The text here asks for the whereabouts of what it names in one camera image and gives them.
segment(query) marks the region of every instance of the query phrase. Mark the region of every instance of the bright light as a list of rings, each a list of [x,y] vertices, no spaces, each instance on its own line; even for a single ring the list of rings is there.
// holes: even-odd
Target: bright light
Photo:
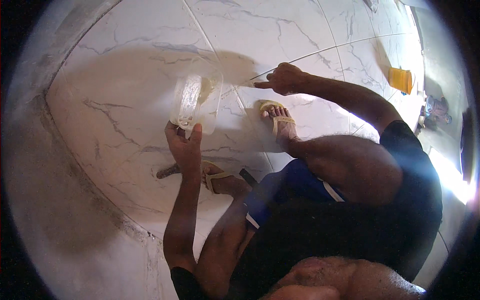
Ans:
[[[432,147],[430,149],[428,156],[432,161],[433,167],[437,170],[442,185],[451,190],[463,204],[467,204],[475,195],[474,187],[463,181],[463,176],[456,169],[455,165],[435,148]]]

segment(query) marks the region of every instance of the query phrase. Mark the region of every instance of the man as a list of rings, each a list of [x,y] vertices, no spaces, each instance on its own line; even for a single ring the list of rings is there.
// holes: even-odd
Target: man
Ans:
[[[408,281],[432,248],[442,202],[438,175],[417,138],[395,108],[367,88],[288,63],[267,80],[255,87],[339,104],[370,123],[380,144],[346,135],[302,141],[288,110],[267,104],[261,117],[296,159],[252,190],[202,162],[200,124],[186,139],[168,123],[165,133],[182,183],[164,253],[179,298],[418,299],[425,291]],[[196,263],[192,244],[202,179],[233,202]],[[245,219],[247,213],[254,222]]]

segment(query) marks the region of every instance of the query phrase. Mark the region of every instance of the yellow bucket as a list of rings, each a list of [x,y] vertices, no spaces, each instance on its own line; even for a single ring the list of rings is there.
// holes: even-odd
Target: yellow bucket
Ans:
[[[402,69],[390,68],[388,70],[388,84],[406,94],[412,91],[412,72]]]

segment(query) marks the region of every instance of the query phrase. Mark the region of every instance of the sandal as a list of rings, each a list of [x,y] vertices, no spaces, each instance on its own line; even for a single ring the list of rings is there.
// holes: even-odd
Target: sandal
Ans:
[[[202,176],[204,176],[204,178],[205,178],[204,184],[206,185],[206,187],[209,191],[211,191],[214,194],[219,194],[219,193],[215,192],[214,189],[213,189],[212,179],[220,179],[220,178],[225,178],[225,177],[228,177],[228,176],[235,176],[235,175],[233,175],[232,173],[228,173],[228,172],[222,172],[222,173],[217,173],[217,174],[212,174],[212,175],[206,174],[204,170],[207,166],[204,166],[204,164],[212,164],[217,168],[220,168],[220,167],[217,166],[215,163],[209,161],[209,160],[202,160]]]
[[[278,102],[275,102],[275,101],[266,101],[264,103],[262,103],[262,105],[260,105],[260,114],[262,114],[262,112],[264,111],[267,111],[268,112],[268,107],[269,106],[279,106],[281,108],[283,108],[284,106],[281,105],[280,103]],[[288,123],[293,123],[295,124],[295,120],[293,120],[292,118],[290,117],[282,117],[282,116],[276,116],[276,117],[273,117],[273,130],[272,130],[272,135],[276,138],[276,134],[278,132],[278,122],[288,122]]]

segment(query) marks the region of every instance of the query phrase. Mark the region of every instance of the flip-flop strap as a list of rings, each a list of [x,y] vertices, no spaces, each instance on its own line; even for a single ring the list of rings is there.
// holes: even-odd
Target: flip-flop strap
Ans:
[[[208,188],[208,190],[211,191],[212,193],[218,194],[218,193],[213,189],[212,179],[220,179],[220,178],[225,178],[225,177],[228,177],[228,176],[234,176],[234,175],[231,174],[231,173],[228,173],[228,172],[222,172],[222,173],[212,174],[212,175],[205,174],[205,181],[207,182],[207,188]]]
[[[290,117],[281,117],[281,116],[273,117],[273,131],[272,131],[272,134],[275,138],[276,138],[276,134],[278,133],[278,125],[277,125],[278,122],[288,122],[288,123],[295,124],[295,120],[293,120]]]

